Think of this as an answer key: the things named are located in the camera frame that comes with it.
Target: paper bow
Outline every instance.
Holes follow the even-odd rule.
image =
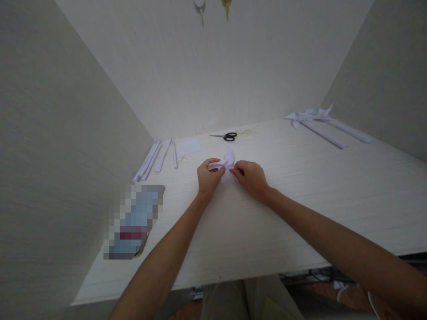
[[[212,169],[217,168],[219,170],[222,167],[225,167],[226,168],[226,172],[221,177],[221,183],[222,184],[228,184],[227,177],[231,174],[230,169],[234,168],[234,160],[235,160],[234,152],[233,152],[233,150],[229,146],[227,146],[227,149],[226,149],[226,158],[224,160],[221,160],[217,164],[213,164],[213,165],[209,166],[208,169],[212,170]]]
[[[308,109],[304,112],[293,112],[285,117],[285,119],[292,119],[292,125],[294,128],[298,128],[299,123],[302,121],[329,121],[332,120],[330,117],[328,117],[328,114],[334,107],[333,104],[330,105],[330,107],[326,110],[323,110],[321,108],[315,108],[315,109]]]

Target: forearm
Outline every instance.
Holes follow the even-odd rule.
[[[212,195],[198,195],[146,257],[117,302],[110,320],[152,319],[167,298],[194,231]]]
[[[327,261],[408,316],[425,316],[427,279],[387,250],[271,189],[264,201]]]

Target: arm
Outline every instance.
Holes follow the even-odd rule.
[[[118,300],[110,320],[152,319],[181,269],[200,217],[212,199],[225,169],[208,171],[208,159],[197,169],[199,192],[166,236],[146,257]]]
[[[230,171],[333,266],[403,316],[427,318],[423,274],[372,241],[270,188],[257,163],[239,161]]]

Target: hand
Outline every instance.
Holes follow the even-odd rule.
[[[253,197],[261,202],[266,201],[266,195],[271,189],[267,184],[264,170],[256,162],[240,160],[230,169],[240,185]]]
[[[208,170],[208,166],[213,162],[219,161],[221,160],[217,158],[207,159],[201,164],[200,167],[197,168],[197,178],[199,180],[199,195],[213,195],[215,188],[217,187],[222,175],[226,172],[226,169],[222,167],[219,170],[217,168]]]

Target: black scissors handle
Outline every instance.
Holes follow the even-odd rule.
[[[229,132],[227,134],[224,135],[223,139],[225,141],[234,141],[235,140],[235,136],[237,136],[237,133],[235,132]]]

